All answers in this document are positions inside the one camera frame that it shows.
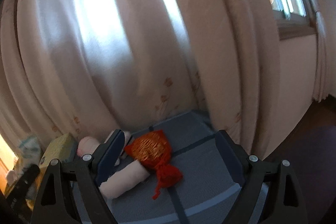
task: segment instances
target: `rolled white towel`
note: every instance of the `rolled white towel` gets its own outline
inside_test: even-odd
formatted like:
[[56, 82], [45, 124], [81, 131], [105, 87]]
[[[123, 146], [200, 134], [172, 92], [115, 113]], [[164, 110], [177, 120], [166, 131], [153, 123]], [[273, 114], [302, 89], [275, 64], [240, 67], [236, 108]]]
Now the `rolled white towel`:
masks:
[[107, 198], [117, 198], [138, 183], [148, 178], [150, 173], [138, 160], [133, 161], [119, 172], [115, 172], [99, 187], [101, 194]]

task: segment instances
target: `blue mat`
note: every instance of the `blue mat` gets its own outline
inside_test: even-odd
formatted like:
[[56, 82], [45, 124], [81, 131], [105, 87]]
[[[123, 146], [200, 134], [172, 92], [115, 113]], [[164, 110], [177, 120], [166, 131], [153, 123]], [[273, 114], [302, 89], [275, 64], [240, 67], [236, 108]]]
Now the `blue mat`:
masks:
[[[153, 200], [157, 184], [155, 175], [117, 199], [107, 200], [120, 224], [220, 224], [233, 206], [241, 187], [235, 183], [215, 144], [214, 131], [204, 112], [191, 111], [154, 125], [163, 129], [173, 150], [171, 163], [184, 175], [181, 182]], [[134, 133], [137, 138], [149, 129]], [[113, 172], [133, 160], [127, 157]], [[258, 222], [266, 195], [263, 185], [249, 224]], [[74, 197], [84, 224], [91, 223], [81, 201], [78, 186]]]

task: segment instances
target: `red mesh bag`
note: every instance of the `red mesh bag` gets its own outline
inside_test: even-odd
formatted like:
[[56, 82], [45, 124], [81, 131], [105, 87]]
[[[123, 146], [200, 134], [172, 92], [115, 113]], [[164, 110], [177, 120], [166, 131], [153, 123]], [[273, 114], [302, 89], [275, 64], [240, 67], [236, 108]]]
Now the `red mesh bag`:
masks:
[[163, 130], [149, 132], [125, 147], [125, 152], [149, 169], [156, 171], [157, 186], [153, 199], [160, 195], [161, 188], [173, 186], [182, 179], [179, 169], [169, 164], [171, 146]]

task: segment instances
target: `metal screw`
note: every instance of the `metal screw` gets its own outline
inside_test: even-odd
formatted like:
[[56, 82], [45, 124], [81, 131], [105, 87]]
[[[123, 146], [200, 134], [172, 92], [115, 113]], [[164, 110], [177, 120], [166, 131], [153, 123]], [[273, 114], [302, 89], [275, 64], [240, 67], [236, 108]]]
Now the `metal screw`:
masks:
[[57, 163], [58, 163], [58, 159], [53, 159], [50, 162], [51, 165], [56, 165]]
[[284, 166], [289, 166], [289, 165], [290, 165], [290, 163], [289, 163], [288, 160], [283, 160], [283, 161], [282, 161], [282, 164], [283, 164]]
[[90, 154], [85, 154], [85, 155], [82, 157], [82, 159], [83, 159], [84, 161], [89, 161], [91, 158], [92, 158], [92, 156], [91, 156]]
[[251, 155], [251, 156], [249, 156], [249, 160], [253, 161], [253, 162], [256, 162], [256, 161], [258, 161], [258, 157], [255, 156], [255, 155]]

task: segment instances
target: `beige curtain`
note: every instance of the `beige curtain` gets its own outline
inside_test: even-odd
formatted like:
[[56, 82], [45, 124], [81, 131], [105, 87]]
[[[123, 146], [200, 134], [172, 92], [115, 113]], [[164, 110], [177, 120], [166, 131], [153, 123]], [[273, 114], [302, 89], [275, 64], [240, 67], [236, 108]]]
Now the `beige curtain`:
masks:
[[269, 0], [5, 4], [0, 125], [13, 145], [28, 134], [43, 148], [68, 132], [103, 140], [199, 108], [264, 157], [280, 74]]
[[310, 0], [314, 12], [314, 24], [317, 30], [317, 60], [313, 99], [320, 102], [329, 95], [329, 68], [326, 30], [318, 0]]
[[206, 109], [175, 0], [4, 0], [0, 44], [13, 149], [30, 134], [42, 148], [68, 132], [102, 141]]

